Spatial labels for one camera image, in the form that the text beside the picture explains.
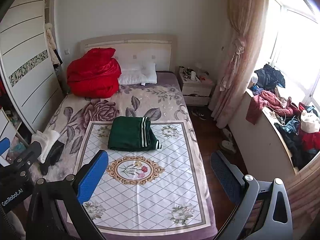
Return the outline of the green cream varsity jacket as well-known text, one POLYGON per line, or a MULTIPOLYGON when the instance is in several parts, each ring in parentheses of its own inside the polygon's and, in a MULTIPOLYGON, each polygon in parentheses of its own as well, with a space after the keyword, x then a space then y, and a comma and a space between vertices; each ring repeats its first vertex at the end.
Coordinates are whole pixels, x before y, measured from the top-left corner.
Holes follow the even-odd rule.
POLYGON ((114 119, 108 139, 108 149, 141 152, 161 148, 161 143, 151 129, 149 117, 119 116, 114 119))

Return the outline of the clothes pile on windowsill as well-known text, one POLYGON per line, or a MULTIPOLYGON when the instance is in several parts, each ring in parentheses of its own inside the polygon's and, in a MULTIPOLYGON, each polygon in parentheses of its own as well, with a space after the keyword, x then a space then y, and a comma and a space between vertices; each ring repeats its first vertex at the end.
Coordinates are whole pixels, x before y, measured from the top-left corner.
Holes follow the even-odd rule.
POLYGON ((275 115, 274 123, 291 152, 294 167, 301 170, 319 152, 319 112, 314 106, 294 104, 292 98, 276 95, 276 88, 285 88, 285 79, 279 70, 265 64, 254 71, 257 83, 251 87, 253 97, 249 103, 246 120, 255 125, 263 109, 268 108, 275 115))

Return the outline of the white drawer unit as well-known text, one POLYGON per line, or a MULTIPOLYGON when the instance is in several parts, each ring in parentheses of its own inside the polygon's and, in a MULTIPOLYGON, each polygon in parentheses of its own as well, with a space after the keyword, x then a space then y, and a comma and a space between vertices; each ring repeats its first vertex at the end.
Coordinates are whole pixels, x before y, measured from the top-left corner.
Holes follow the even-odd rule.
POLYGON ((8 143, 5 143, 5 150, 1 146, 1 165, 8 166, 25 150, 24 144, 17 136, 16 128, 8 119, 3 109, 1 109, 1 140, 7 138, 8 143))

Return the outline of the black folded garment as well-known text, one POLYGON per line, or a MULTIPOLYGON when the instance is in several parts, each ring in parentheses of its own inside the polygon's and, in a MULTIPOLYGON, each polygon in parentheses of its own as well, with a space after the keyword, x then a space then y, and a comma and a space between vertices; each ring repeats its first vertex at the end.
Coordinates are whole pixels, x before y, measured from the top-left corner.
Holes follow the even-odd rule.
POLYGON ((41 163, 39 162, 39 168, 42 175, 47 175, 49 167, 54 166, 60 159, 61 154, 64 149, 64 143, 61 143, 60 141, 56 141, 52 148, 50 149, 45 162, 41 163))

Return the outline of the white slipper near bed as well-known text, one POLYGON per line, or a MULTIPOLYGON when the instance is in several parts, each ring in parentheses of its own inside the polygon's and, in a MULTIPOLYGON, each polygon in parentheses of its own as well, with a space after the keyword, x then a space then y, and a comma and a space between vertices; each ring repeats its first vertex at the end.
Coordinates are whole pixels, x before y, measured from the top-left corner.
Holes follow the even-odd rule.
POLYGON ((223 140, 220 144, 220 147, 226 151, 229 152, 231 154, 235 154, 236 153, 236 149, 233 146, 233 143, 228 141, 228 140, 223 140))

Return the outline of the white sliding-door wardrobe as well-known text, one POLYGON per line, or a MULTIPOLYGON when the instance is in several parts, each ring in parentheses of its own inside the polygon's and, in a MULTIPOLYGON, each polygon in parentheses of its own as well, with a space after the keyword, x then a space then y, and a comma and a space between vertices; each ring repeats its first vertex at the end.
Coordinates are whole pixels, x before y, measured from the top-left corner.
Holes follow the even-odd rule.
POLYGON ((63 100, 45 30, 45 0, 15 0, 1 20, 1 77, 31 133, 43 131, 63 100))

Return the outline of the dark shoes by nightstand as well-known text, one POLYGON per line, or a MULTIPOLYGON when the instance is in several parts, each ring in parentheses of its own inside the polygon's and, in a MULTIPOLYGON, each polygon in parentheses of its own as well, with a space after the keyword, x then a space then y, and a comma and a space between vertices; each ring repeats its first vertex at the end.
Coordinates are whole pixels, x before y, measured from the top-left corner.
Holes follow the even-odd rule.
POLYGON ((198 117, 199 119, 201 119, 201 120, 206 120, 207 118, 206 118, 206 115, 204 114, 204 113, 202 113, 201 111, 198 111, 198 110, 192 110, 191 111, 191 113, 192 113, 192 115, 194 115, 194 116, 196 116, 196 117, 198 117))

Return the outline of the white bedside table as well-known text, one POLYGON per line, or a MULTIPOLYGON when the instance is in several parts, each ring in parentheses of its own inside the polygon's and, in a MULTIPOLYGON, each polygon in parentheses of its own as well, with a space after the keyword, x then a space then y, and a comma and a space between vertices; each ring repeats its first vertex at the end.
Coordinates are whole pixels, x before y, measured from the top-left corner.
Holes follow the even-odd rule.
POLYGON ((177 79, 186 105, 208 105, 215 84, 207 75, 198 77, 192 69, 180 66, 177 79))

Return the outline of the red quilted duvet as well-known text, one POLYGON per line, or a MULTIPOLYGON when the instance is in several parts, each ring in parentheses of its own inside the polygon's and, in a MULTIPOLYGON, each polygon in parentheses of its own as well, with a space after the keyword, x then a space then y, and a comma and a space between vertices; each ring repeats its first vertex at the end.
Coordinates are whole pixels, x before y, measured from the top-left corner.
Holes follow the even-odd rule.
POLYGON ((114 48, 93 48, 67 68, 67 85, 76 96, 110 98, 119 90, 121 68, 114 48))

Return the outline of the white pillow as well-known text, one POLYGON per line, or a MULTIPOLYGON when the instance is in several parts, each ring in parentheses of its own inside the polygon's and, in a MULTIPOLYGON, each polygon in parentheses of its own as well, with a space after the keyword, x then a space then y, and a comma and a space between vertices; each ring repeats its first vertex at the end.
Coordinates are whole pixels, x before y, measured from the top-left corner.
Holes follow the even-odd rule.
POLYGON ((120 85, 156 84, 157 73, 154 62, 122 63, 121 75, 118 78, 120 85))

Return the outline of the cream bed headboard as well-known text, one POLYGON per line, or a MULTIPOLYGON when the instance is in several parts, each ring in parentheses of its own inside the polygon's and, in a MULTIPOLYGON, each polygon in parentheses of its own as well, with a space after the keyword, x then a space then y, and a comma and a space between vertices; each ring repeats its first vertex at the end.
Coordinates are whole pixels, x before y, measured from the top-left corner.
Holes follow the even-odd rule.
POLYGON ((119 34, 89 38, 80 42, 81 55, 92 48, 114 48, 114 57, 120 64, 154 62, 157 71, 176 72, 175 35, 119 34))

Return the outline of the pink floral curtain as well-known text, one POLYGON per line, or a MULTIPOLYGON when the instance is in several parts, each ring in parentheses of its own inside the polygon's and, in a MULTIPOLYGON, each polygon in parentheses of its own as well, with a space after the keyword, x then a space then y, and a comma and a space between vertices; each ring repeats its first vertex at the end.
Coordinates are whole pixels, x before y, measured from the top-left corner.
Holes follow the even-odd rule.
POLYGON ((263 42, 268 3, 269 0, 228 0, 227 16, 232 36, 209 103, 220 129, 228 125, 249 84, 263 42))

